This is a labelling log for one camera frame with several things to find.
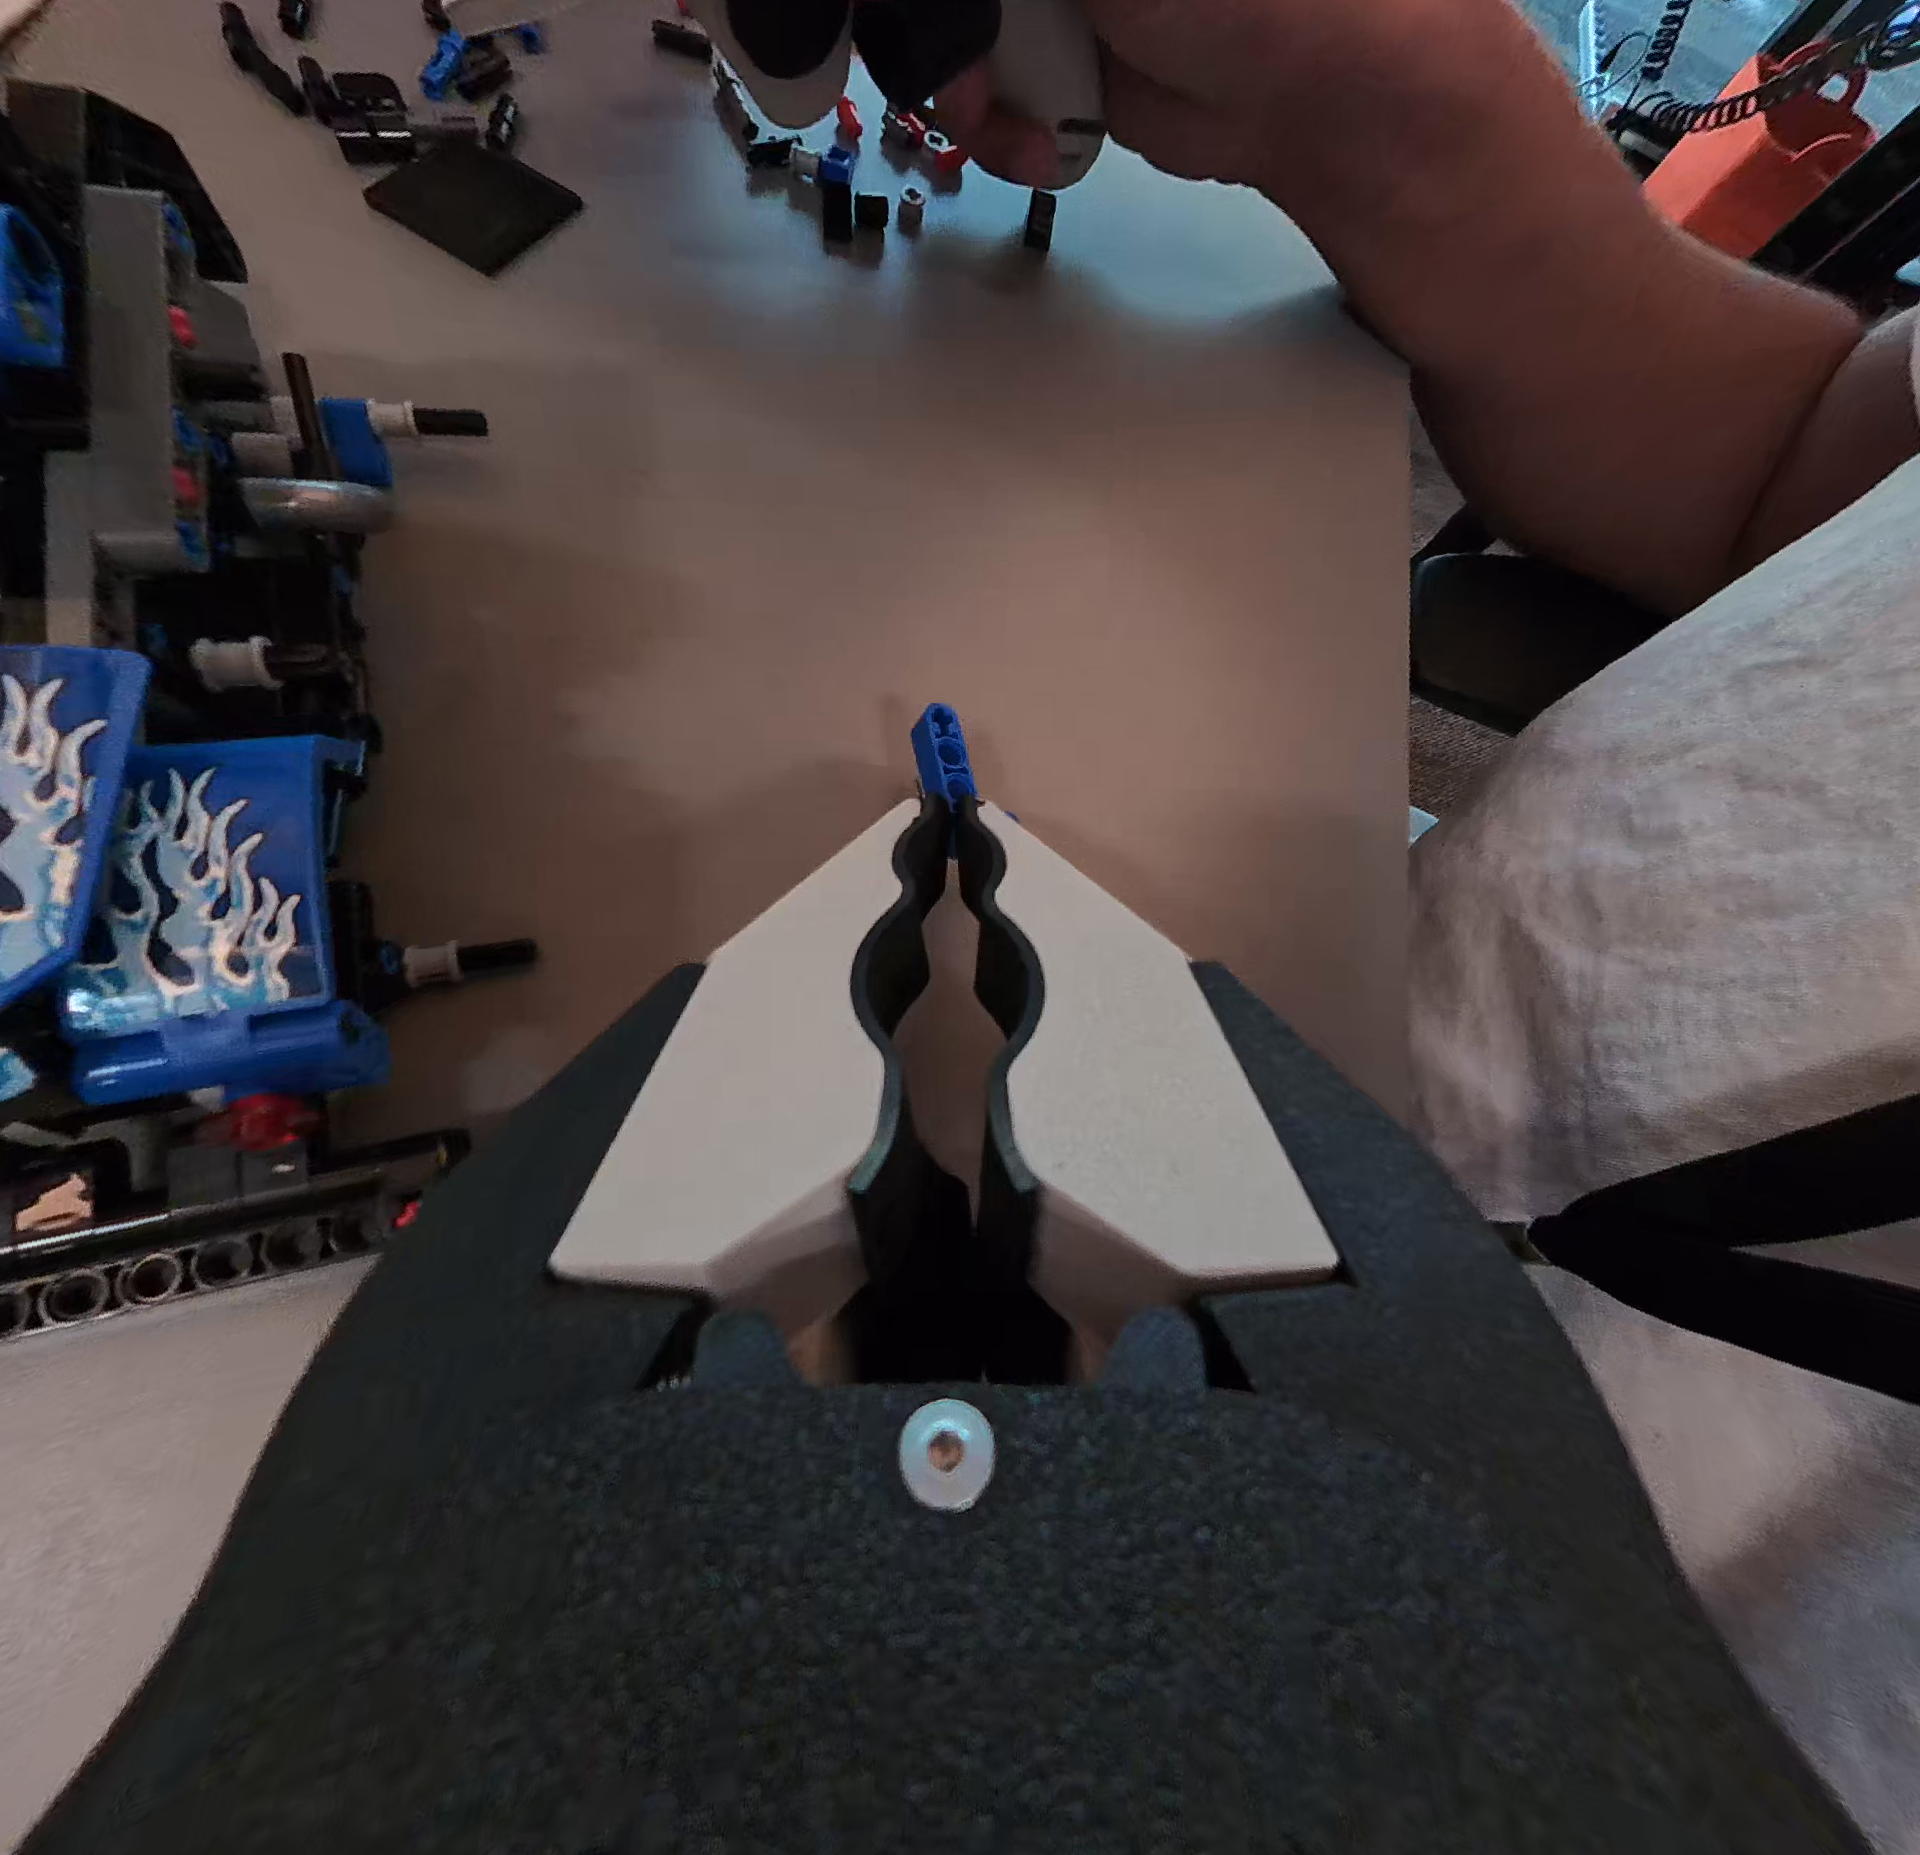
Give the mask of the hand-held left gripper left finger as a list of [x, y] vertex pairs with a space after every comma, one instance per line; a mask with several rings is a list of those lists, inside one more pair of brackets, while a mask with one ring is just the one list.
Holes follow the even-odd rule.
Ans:
[[967, 1193], [918, 1136], [897, 1044], [947, 834], [943, 802], [895, 805], [706, 959], [554, 1279], [753, 1308], [786, 1334], [858, 1291], [960, 1282]]

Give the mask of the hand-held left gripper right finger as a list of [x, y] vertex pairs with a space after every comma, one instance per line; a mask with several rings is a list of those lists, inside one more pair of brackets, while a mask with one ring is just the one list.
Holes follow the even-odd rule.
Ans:
[[1009, 813], [957, 817], [971, 992], [1003, 1033], [977, 1227], [1073, 1332], [1333, 1281], [1317, 1214], [1187, 951]]

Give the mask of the orange box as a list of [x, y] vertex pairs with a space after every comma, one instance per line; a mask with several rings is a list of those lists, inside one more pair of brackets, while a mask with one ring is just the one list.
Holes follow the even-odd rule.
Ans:
[[1854, 66], [1737, 124], [1688, 133], [1644, 179], [1651, 208], [1714, 250], [1753, 256], [1875, 140], [1857, 112], [1865, 86]]

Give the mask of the person's right hand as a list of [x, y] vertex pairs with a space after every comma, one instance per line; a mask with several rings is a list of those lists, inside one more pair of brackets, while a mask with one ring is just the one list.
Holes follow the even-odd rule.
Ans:
[[1253, 188], [1352, 294], [1472, 185], [1467, 148], [1538, 66], [1509, 0], [1071, 0], [1112, 134], [1164, 171]]

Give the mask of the blue black lego vehicle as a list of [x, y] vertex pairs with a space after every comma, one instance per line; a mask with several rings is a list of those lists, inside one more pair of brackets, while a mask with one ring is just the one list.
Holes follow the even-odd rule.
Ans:
[[470, 409], [283, 386], [157, 124], [4, 87], [3, 1332], [377, 1251], [461, 1129], [343, 1144], [410, 996], [539, 963], [409, 945], [339, 869], [383, 749], [362, 550], [396, 440]]

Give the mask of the pile of lego pieces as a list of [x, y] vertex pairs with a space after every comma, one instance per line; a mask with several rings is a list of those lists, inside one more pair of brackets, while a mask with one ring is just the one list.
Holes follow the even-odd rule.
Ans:
[[[533, 57], [545, 50], [542, 23], [518, 22], [486, 37], [465, 37], [443, 15], [439, 0], [421, 0], [419, 13], [436, 37], [432, 52], [419, 68], [419, 95], [430, 108], [453, 96], [470, 112], [439, 114], [432, 108], [430, 114], [415, 116], [391, 78], [377, 70], [330, 73], [312, 52], [299, 52], [293, 70], [286, 70], [232, 0], [218, 1], [218, 26], [238, 73], [295, 118], [305, 116], [324, 128], [353, 167], [406, 165], [460, 143], [478, 146], [484, 157], [512, 158], [522, 111], [512, 93], [514, 64], [500, 34], [512, 37], [512, 45]], [[315, 22], [318, 0], [273, 0], [273, 23], [290, 42], [310, 44]], [[799, 188], [823, 190], [828, 245], [851, 242], [855, 234], [882, 234], [889, 223], [897, 234], [921, 234], [926, 188], [908, 184], [895, 199], [852, 188], [866, 126], [851, 95], [840, 95], [833, 104], [828, 148], [813, 150], [799, 134], [769, 133], [756, 121], [744, 81], [717, 55], [687, 0], [675, 0], [672, 18], [651, 20], [651, 37], [660, 52], [706, 66], [715, 108], [752, 171], [784, 171]], [[929, 102], [905, 108], [889, 102], [876, 138], [897, 163], [918, 165], [934, 188], [947, 191], [960, 185], [967, 157], [937, 126]], [[1055, 220], [1058, 193], [1034, 188], [1021, 245], [1039, 256], [1049, 254]]]

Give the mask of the blue angled lego beam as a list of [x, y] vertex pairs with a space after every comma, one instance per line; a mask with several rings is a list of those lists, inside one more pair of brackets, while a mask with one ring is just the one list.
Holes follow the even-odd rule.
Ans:
[[957, 807], [964, 800], [984, 802], [971, 775], [971, 758], [964, 736], [959, 711], [943, 702], [929, 702], [911, 731], [916, 764], [916, 786], [923, 802], [947, 813], [947, 849], [954, 849]]

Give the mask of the dark metal frame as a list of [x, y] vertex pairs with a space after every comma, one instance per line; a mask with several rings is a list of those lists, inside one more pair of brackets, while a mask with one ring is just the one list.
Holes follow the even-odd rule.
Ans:
[[1765, 242], [1752, 267], [1822, 288], [1868, 320], [1916, 306], [1917, 93], [1916, 0], [1866, 0], [1833, 22], [1833, 34], [1893, 22], [1904, 50], [1866, 74], [1863, 112], [1875, 138], [1843, 175]]

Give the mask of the black flat lego panel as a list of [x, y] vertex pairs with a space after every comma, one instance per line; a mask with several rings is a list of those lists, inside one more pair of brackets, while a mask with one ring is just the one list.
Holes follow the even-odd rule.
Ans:
[[450, 138], [394, 165], [367, 208], [465, 270], [494, 278], [577, 218], [579, 191], [475, 138]]

